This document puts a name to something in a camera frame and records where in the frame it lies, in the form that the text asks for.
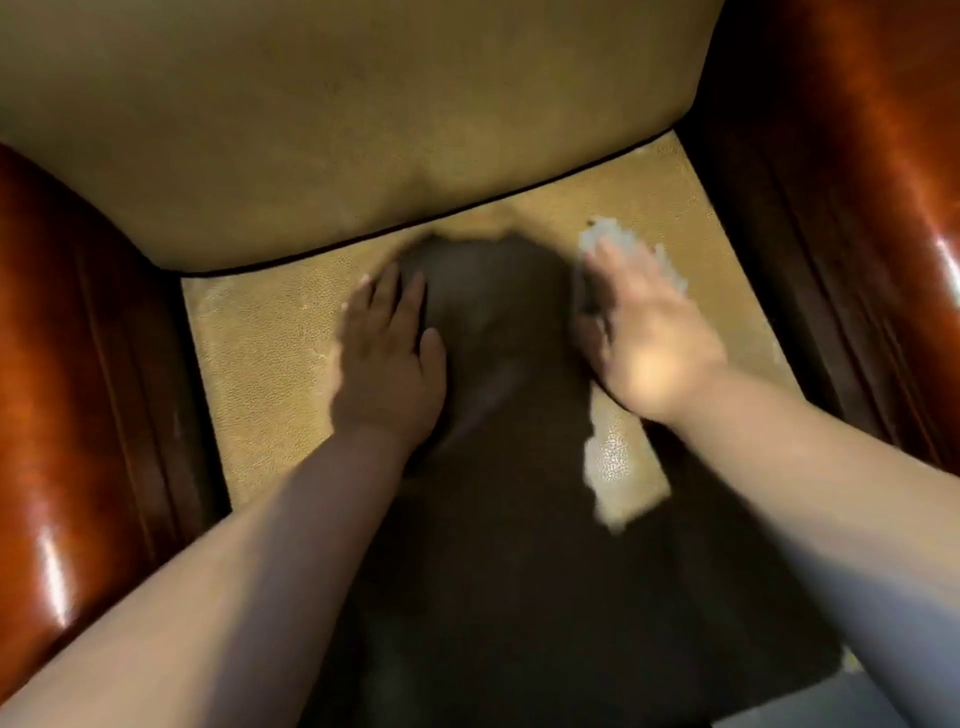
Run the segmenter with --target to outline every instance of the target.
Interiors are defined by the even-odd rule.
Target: right hand
[[[720,337],[645,245],[624,253],[601,240],[585,263],[603,315],[578,316],[581,350],[623,406],[673,424],[704,379],[726,365]]]

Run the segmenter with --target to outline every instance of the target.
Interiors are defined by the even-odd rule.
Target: left hand
[[[446,351],[429,328],[420,338],[426,281],[416,273],[394,308],[399,267],[361,282],[341,326],[341,383],[330,406],[336,433],[361,430],[396,444],[404,458],[433,431],[446,396]]]

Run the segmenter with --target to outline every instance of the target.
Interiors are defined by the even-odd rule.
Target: tan leather cushion
[[[663,243],[689,294],[717,326],[735,361],[796,388],[730,243],[677,137],[407,231],[264,271],[185,279],[183,292],[231,499],[241,505],[298,463],[330,431],[334,326],[340,303],[364,272],[438,231],[497,237],[516,230],[570,257],[590,215],[618,218]],[[612,526],[663,498],[668,486],[636,418],[594,392],[594,436],[585,480],[598,516]]]
[[[663,131],[721,3],[7,0],[0,134],[157,264],[255,263]]]

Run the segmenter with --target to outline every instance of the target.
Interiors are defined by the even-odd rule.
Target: hand
[[[601,240],[586,264],[604,315],[578,317],[584,355],[623,406],[670,425],[705,376],[726,364],[720,337],[645,245],[624,253]]]
[[[429,328],[415,348],[425,280],[416,273],[394,310],[399,268],[391,263],[346,304],[341,324],[341,383],[330,406],[336,433],[386,436],[404,462],[433,430],[446,396],[446,351]]]

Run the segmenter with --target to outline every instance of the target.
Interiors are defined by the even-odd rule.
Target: forearm
[[[292,725],[404,459],[334,435],[81,635],[0,725]]]
[[[705,378],[674,428],[794,540],[956,599],[957,478],[730,367]]]

